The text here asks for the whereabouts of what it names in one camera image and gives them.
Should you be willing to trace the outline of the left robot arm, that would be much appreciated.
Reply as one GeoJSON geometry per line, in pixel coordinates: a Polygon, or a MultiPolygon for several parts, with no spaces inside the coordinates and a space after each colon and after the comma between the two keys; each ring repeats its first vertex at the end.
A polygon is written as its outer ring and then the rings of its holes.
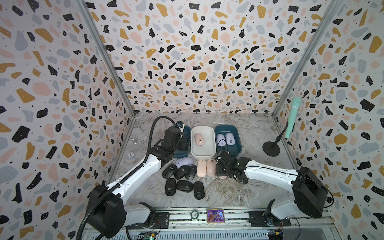
{"type": "Polygon", "coordinates": [[[132,170],[107,186],[96,186],[90,193],[86,215],[76,238],[82,238],[86,224],[108,239],[126,226],[150,226],[154,221],[155,208],[144,202],[136,206],[126,206],[126,203],[149,177],[172,160],[176,151],[186,149],[188,143],[189,138],[184,133],[184,126],[182,122],[178,122],[175,127],[166,129],[160,145],[149,148],[149,155],[132,170]]]}

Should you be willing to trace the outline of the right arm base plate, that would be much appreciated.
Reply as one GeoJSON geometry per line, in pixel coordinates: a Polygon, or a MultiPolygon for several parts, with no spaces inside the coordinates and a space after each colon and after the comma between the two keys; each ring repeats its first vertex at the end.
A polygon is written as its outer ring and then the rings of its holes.
{"type": "Polygon", "coordinates": [[[280,220],[272,214],[265,215],[264,211],[250,211],[249,223],[252,227],[290,227],[289,219],[280,220]]]}

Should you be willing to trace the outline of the small colourful screen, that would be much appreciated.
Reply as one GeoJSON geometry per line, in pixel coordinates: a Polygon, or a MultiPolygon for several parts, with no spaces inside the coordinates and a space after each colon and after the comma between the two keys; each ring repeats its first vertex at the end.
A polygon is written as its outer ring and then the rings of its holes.
{"type": "Polygon", "coordinates": [[[207,223],[224,223],[225,214],[222,209],[208,209],[207,210],[207,223]]]}

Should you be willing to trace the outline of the black mouse upper middle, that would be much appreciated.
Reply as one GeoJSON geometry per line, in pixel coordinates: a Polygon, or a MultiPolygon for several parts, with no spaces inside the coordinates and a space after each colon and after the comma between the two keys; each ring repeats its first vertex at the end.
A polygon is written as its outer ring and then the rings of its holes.
{"type": "Polygon", "coordinates": [[[176,180],[180,180],[180,179],[184,178],[186,175],[188,175],[189,172],[190,172],[190,167],[189,166],[181,166],[175,172],[174,177],[175,177],[176,180]]]}

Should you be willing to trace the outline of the purple mouse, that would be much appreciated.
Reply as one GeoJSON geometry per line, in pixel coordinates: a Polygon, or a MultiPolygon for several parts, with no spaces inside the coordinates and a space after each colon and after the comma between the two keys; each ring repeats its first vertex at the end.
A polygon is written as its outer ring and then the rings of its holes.
{"type": "Polygon", "coordinates": [[[229,145],[229,146],[235,145],[236,140],[235,140],[235,136],[233,135],[233,133],[230,133],[230,132],[226,133],[225,138],[226,138],[226,144],[227,145],[229,145]]]}
{"type": "Polygon", "coordinates": [[[227,142],[225,136],[223,134],[217,134],[217,145],[219,147],[224,147],[226,144],[227,142]]]}
{"type": "Polygon", "coordinates": [[[181,168],[183,166],[190,166],[193,163],[194,163],[193,158],[191,158],[191,157],[184,157],[184,158],[177,159],[176,162],[175,162],[175,165],[179,169],[179,168],[181,168]]]}

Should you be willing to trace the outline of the white storage box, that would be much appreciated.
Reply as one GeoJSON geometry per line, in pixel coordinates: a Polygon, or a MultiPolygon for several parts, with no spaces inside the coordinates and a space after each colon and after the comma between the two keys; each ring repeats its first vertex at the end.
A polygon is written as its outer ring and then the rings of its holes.
{"type": "Polygon", "coordinates": [[[191,130],[191,154],[197,160],[212,159],[217,152],[215,131],[212,127],[196,126],[191,130]],[[197,146],[194,135],[201,133],[204,137],[205,144],[197,146]]]}

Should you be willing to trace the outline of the black mouse lower middle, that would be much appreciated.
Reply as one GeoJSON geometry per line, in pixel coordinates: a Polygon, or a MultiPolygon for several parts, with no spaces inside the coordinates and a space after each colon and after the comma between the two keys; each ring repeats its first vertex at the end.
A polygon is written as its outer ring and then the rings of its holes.
{"type": "Polygon", "coordinates": [[[191,182],[189,182],[189,181],[179,180],[176,183],[176,189],[178,191],[182,191],[184,193],[190,193],[190,192],[193,191],[194,185],[191,182]]]}

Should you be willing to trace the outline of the black mouse lower left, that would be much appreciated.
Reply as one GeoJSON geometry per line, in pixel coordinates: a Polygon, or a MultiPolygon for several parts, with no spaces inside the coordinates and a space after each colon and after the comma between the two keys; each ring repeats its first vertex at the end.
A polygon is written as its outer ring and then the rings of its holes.
{"type": "Polygon", "coordinates": [[[166,196],[170,197],[173,196],[176,193],[176,180],[173,178],[169,178],[166,180],[165,184],[165,193],[166,196]]]}

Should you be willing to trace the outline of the black mouse upper left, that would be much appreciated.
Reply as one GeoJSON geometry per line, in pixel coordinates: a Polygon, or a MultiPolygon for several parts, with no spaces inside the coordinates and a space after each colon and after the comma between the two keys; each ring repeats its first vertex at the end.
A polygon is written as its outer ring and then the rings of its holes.
{"type": "Polygon", "coordinates": [[[178,170],[178,168],[176,165],[170,164],[162,172],[162,177],[164,179],[169,179],[176,173],[177,170],[178,170]]]}

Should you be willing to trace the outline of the right teal storage box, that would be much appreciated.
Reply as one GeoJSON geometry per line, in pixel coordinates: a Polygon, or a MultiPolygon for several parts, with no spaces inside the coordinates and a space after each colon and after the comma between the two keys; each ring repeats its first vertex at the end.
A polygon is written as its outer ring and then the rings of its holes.
{"type": "Polygon", "coordinates": [[[237,157],[242,152],[242,143],[239,135],[238,129],[233,125],[218,125],[215,128],[215,137],[216,137],[216,143],[217,143],[217,134],[223,134],[224,136],[226,133],[233,133],[235,136],[236,143],[233,146],[226,145],[224,147],[219,147],[217,145],[217,153],[219,153],[222,150],[226,150],[229,152],[229,154],[233,157],[237,157]]]}

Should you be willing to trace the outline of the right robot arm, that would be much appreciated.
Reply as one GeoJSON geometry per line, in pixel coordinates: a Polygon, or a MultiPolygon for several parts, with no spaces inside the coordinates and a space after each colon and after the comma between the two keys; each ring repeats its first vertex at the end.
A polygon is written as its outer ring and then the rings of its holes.
{"type": "Polygon", "coordinates": [[[282,199],[270,200],[262,213],[262,222],[270,226],[281,226],[283,220],[297,214],[319,219],[323,210],[335,203],[330,190],[307,167],[282,169],[259,163],[250,158],[236,159],[226,151],[215,158],[219,176],[234,179],[242,185],[250,180],[261,181],[288,191],[282,199]]]}

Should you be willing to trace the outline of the black mouse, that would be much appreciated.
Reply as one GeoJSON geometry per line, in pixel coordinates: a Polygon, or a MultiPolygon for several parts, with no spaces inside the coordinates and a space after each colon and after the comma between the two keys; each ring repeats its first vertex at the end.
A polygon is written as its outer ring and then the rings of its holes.
{"type": "Polygon", "coordinates": [[[189,171],[185,175],[185,178],[187,180],[193,180],[197,174],[197,166],[196,165],[189,165],[189,171]]]}
{"type": "Polygon", "coordinates": [[[190,192],[193,191],[194,185],[191,182],[189,182],[189,181],[179,180],[176,183],[176,189],[178,191],[182,191],[184,193],[190,193],[190,192]]]}
{"type": "Polygon", "coordinates": [[[190,172],[190,167],[189,166],[181,166],[175,172],[174,177],[175,177],[176,180],[180,180],[180,179],[184,178],[186,175],[188,175],[189,172],[190,172]]]}
{"type": "Polygon", "coordinates": [[[164,179],[169,179],[176,173],[177,170],[178,170],[178,168],[176,165],[170,164],[162,172],[162,177],[164,179]]]}
{"type": "Polygon", "coordinates": [[[176,193],[176,180],[173,178],[169,178],[166,180],[165,184],[165,193],[166,196],[170,197],[173,196],[176,193]]]}
{"type": "Polygon", "coordinates": [[[193,184],[194,196],[196,200],[202,200],[205,197],[205,188],[202,182],[197,181],[193,184]]]}

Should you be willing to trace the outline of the green microphone on stand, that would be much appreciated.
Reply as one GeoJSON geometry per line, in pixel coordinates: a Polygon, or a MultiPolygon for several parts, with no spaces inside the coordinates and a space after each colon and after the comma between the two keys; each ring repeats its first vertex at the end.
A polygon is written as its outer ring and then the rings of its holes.
{"type": "Polygon", "coordinates": [[[301,98],[296,97],[291,102],[291,111],[283,131],[276,137],[274,142],[268,141],[263,144],[263,151],[270,157],[276,157],[280,154],[280,147],[278,142],[284,137],[285,139],[289,138],[294,129],[295,120],[301,105],[301,98]]]}

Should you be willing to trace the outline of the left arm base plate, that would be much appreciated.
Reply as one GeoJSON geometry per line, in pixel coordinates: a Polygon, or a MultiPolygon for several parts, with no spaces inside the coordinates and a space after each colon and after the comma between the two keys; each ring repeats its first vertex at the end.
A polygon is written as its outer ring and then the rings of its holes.
{"type": "Polygon", "coordinates": [[[131,230],[141,230],[141,231],[149,231],[153,229],[168,229],[170,223],[170,213],[169,212],[160,212],[155,213],[154,219],[150,220],[150,222],[143,224],[134,224],[130,226],[131,230]]]}

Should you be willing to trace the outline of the black mouse lower right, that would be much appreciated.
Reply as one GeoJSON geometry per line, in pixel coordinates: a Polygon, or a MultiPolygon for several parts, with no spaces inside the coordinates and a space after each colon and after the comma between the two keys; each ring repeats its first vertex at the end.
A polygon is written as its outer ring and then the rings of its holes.
{"type": "Polygon", "coordinates": [[[193,184],[194,196],[196,200],[202,200],[205,197],[205,188],[202,182],[197,181],[193,184]]]}

